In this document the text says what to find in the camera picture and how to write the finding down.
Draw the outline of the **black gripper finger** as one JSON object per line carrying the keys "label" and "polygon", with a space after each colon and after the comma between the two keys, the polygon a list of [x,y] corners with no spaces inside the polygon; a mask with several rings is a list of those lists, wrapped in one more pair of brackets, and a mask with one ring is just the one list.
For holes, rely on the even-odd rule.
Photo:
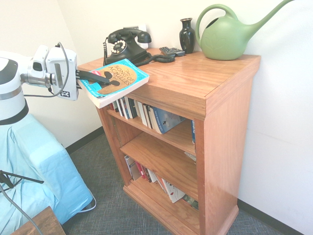
{"label": "black gripper finger", "polygon": [[104,76],[102,76],[101,73],[98,73],[98,71],[95,71],[95,73],[93,73],[88,71],[76,70],[76,79],[109,84],[110,73],[108,71],[105,71],[103,75]]}

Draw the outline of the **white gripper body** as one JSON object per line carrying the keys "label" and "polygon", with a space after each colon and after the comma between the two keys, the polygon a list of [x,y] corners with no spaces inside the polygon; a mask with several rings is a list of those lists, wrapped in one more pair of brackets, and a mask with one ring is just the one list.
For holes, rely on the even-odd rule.
{"label": "white gripper body", "polygon": [[52,85],[54,94],[57,94],[63,87],[58,97],[67,100],[77,100],[77,55],[70,49],[65,49],[65,53],[67,55],[68,66],[61,47],[53,47],[50,49],[45,60],[47,72],[55,75],[55,82],[53,82]]}

